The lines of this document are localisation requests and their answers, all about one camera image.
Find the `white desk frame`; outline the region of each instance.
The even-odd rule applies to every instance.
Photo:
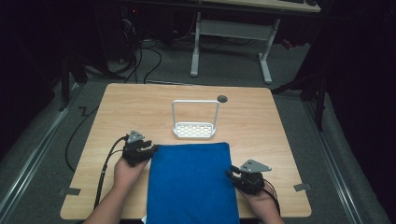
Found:
[[[274,42],[277,27],[280,19],[276,19],[272,26],[256,24],[229,22],[229,21],[210,21],[201,20],[201,12],[197,13],[195,28],[195,45],[192,53],[191,76],[198,76],[199,66],[199,39],[200,35],[219,35],[235,38],[245,38],[254,40],[266,40],[267,44],[263,53],[259,53],[259,61],[262,66],[262,75],[266,84],[271,84],[271,74],[268,69],[267,57]]]

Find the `folded blue fabric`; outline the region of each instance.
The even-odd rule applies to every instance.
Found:
[[[151,160],[148,224],[239,223],[227,143],[160,146]]]

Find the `human hand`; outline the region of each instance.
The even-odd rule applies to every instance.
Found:
[[[275,194],[274,190],[266,182],[264,189],[272,195]],[[239,193],[247,200],[253,213],[261,219],[265,224],[281,224],[284,223],[280,214],[277,211],[276,203],[267,192],[261,190],[256,195],[249,195],[238,190]]]
[[[139,179],[149,160],[141,161],[136,166],[131,166],[127,160],[120,158],[114,168],[113,188],[129,192]]]

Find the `silver metal strip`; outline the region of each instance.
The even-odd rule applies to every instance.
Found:
[[[73,94],[70,98],[69,106],[80,93],[81,89],[82,87],[77,83],[72,87]],[[6,197],[0,203],[0,223],[7,223],[7,221],[11,217],[12,212],[20,201],[23,193],[29,186],[30,181],[35,176],[35,172],[37,171],[38,167],[44,160],[47,152],[49,151],[49,145],[51,143],[52,137],[56,133],[67,112],[68,107],[64,111],[60,112],[55,121],[53,121],[52,125],[47,130],[43,139],[38,144],[38,147],[35,148],[27,162],[24,164],[20,174],[16,178],[15,182],[12,184]]]
[[[344,181],[344,178],[337,166],[337,163],[335,162],[334,156],[332,155],[332,151],[329,144],[327,143],[326,137],[324,136],[323,132],[318,129],[317,124],[315,123],[315,112],[312,105],[309,102],[303,102],[303,106],[305,112],[311,118],[311,124],[314,127],[319,142],[321,143],[321,148],[324,159],[326,161],[326,165],[330,171],[329,173],[332,177],[332,181],[334,183],[335,189],[337,190],[338,196],[340,197],[340,201],[344,206],[344,209],[346,210],[346,215],[349,219],[349,222],[363,223],[359,211],[353,201],[352,195],[350,194],[349,188]]]

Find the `perforated basket base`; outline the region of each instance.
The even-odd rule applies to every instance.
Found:
[[[177,123],[174,133],[179,138],[211,138],[215,133],[211,123]]]

